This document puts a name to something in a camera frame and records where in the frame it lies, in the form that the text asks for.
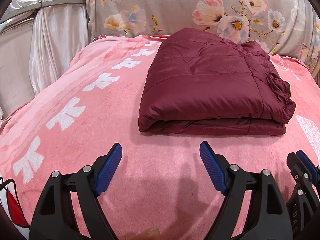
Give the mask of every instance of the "silver rivet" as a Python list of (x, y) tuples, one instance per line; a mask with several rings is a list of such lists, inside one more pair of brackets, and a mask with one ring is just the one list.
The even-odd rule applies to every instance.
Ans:
[(83, 171), (83, 172), (89, 172), (89, 171), (91, 171), (91, 166), (84, 166), (84, 167), (82, 168), (82, 171)]
[(233, 170), (233, 171), (239, 171), (239, 166), (236, 165), (236, 164), (232, 164), (232, 165), (230, 166), (230, 169)]
[(51, 173), (51, 176), (56, 178), (59, 176), (59, 172), (58, 171), (54, 171), (53, 173)]
[(271, 172), (267, 169), (263, 170), (263, 174), (266, 176), (269, 176), (271, 174)]

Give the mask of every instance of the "blue textured rubber pad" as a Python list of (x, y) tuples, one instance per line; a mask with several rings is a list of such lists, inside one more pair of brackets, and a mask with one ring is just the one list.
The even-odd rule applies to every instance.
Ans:
[(225, 194), (228, 189), (224, 173), (204, 142), (200, 144), (200, 157), (216, 190)]
[(116, 169), (122, 158), (122, 147), (118, 144), (111, 152), (109, 158), (104, 163), (102, 169), (97, 175), (97, 185), (94, 188), (94, 192), (97, 196), (100, 196), (102, 192), (105, 192), (109, 187), (111, 179), (116, 172)]
[(305, 154), (302, 151), (297, 151), (296, 155), (298, 158), (302, 161), (302, 163), (305, 165), (305, 167), (310, 171), (310, 174), (312, 176), (312, 184), (316, 185), (318, 183), (317, 177), (318, 177), (318, 171), (313, 165), (313, 163), (308, 160), (308, 158), (305, 156)]

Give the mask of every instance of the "pink bedspread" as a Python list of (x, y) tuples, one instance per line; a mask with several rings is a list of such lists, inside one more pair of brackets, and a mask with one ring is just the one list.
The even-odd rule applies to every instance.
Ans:
[[(140, 99), (148, 68), (166, 36), (101, 38), (79, 52), (57, 82), (5, 120), (0, 134), (0, 172), (17, 183), (29, 222), (51, 172), (77, 172), (118, 142), (123, 158), (99, 199), (119, 239), (159, 226), (162, 239), (203, 239), (223, 200), (199, 157), (207, 140), (213, 150), (247, 171), (271, 170), (285, 200), (294, 181), (285, 164), (303, 149), (320, 159), (320, 89), (307, 68), (271, 56), (291, 84), (297, 103), (283, 136), (188, 136), (141, 134)], [(79, 204), (73, 198), (85, 234)], [(243, 205), (235, 233), (244, 223)]]

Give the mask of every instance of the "white satin drape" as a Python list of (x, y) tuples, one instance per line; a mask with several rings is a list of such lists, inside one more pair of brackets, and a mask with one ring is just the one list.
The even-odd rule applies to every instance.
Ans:
[[(7, 12), (40, 1), (13, 0)], [(86, 22), (84, 4), (39, 10), (34, 21), (29, 61), (30, 80), (35, 95), (54, 83), (68, 69), (75, 54), (88, 44)]]

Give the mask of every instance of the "maroon quilt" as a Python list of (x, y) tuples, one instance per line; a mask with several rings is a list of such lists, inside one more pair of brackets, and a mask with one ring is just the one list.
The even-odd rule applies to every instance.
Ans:
[(164, 41), (143, 90), (141, 132), (282, 135), (295, 103), (255, 41), (185, 28)]

